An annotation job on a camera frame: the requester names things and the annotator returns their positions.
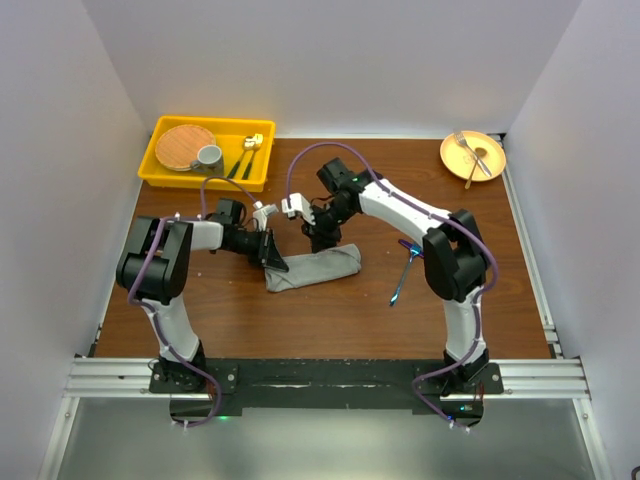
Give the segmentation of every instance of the gray cloth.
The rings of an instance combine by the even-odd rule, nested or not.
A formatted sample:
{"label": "gray cloth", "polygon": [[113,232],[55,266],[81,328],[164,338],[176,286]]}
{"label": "gray cloth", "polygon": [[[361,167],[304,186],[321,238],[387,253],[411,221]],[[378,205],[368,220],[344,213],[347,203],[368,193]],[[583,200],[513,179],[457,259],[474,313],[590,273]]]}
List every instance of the gray cloth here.
{"label": "gray cloth", "polygon": [[264,269],[269,292],[282,292],[314,283],[329,282],[360,271],[360,250],[354,244],[330,248],[319,253],[285,257],[288,272]]}

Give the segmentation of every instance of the wall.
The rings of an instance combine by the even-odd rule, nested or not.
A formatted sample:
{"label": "wall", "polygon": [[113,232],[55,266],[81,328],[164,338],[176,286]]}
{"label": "wall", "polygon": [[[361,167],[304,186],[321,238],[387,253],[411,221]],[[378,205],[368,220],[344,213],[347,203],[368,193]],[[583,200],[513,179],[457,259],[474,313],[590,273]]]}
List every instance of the wall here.
{"label": "wall", "polygon": [[584,0],[507,135],[569,355],[581,355],[617,478],[640,464],[640,4]]}
{"label": "wall", "polygon": [[83,0],[145,126],[287,135],[504,132],[579,0]]}
{"label": "wall", "polygon": [[0,478],[35,478],[86,353],[146,132],[77,0],[0,4]]}

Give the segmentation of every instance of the white backdrop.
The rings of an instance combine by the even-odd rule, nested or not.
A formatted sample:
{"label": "white backdrop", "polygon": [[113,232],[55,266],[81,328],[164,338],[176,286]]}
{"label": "white backdrop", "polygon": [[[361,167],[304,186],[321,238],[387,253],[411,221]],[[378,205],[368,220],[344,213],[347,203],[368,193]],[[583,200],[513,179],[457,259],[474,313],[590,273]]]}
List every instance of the white backdrop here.
{"label": "white backdrop", "polygon": [[38,474],[147,140],[79,0],[0,3],[0,478]]}
{"label": "white backdrop", "polygon": [[560,340],[616,478],[640,465],[640,4],[584,0],[507,135]]}
{"label": "white backdrop", "polygon": [[511,125],[579,0],[84,0],[145,126],[268,118],[279,134]]}

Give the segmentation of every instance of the wooden table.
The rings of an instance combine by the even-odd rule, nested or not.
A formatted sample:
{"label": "wooden table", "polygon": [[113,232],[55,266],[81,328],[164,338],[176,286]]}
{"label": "wooden table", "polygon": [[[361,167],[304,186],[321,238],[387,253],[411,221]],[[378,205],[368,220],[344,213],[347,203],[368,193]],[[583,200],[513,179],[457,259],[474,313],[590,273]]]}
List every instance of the wooden table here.
{"label": "wooden table", "polygon": [[[311,140],[277,140],[263,203],[280,204],[287,168]],[[540,317],[520,249],[503,182],[474,184],[453,177],[439,159],[438,140],[350,140],[374,168],[398,188],[433,206],[474,213],[485,242],[496,256],[501,277],[483,299],[484,334],[494,358],[548,358]],[[301,160],[293,191],[307,198],[327,195],[315,172],[340,156],[354,171],[362,168],[338,148],[317,149]],[[208,192],[209,211],[220,196]],[[199,212],[196,190],[142,186],[135,215]],[[300,221],[283,215],[270,220],[282,255],[310,251]],[[207,356],[308,358],[441,358],[445,323],[441,300],[429,289],[421,263],[414,265],[398,303],[389,307],[408,252],[401,234],[377,219],[357,215],[342,229],[342,244],[355,243],[362,271],[337,281],[268,293],[264,272],[245,257],[220,251],[194,252],[184,292],[189,318]],[[147,317],[113,290],[97,345],[100,357],[154,357],[158,343]]]}

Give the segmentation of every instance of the white metal frame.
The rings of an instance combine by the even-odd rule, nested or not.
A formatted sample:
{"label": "white metal frame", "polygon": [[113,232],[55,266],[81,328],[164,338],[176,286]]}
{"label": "white metal frame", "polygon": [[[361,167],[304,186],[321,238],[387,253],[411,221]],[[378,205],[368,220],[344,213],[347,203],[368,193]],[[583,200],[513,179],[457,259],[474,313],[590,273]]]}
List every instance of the white metal frame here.
{"label": "white metal frame", "polygon": [[[502,178],[531,278],[545,336],[557,358],[554,360],[495,360],[500,365],[505,393],[486,395],[486,398],[573,400],[577,420],[595,476],[598,480],[610,480],[613,478],[613,473],[593,417],[589,386],[582,363],[580,360],[567,360],[562,356],[562,349],[540,280],[529,235],[522,218],[520,204],[511,182],[508,165]],[[151,360],[79,358],[74,361],[49,448],[40,471],[40,480],[57,478],[81,398],[208,398],[205,394],[150,394],[148,387],[151,371],[148,364]],[[466,398],[465,395],[448,397],[451,400]]]}

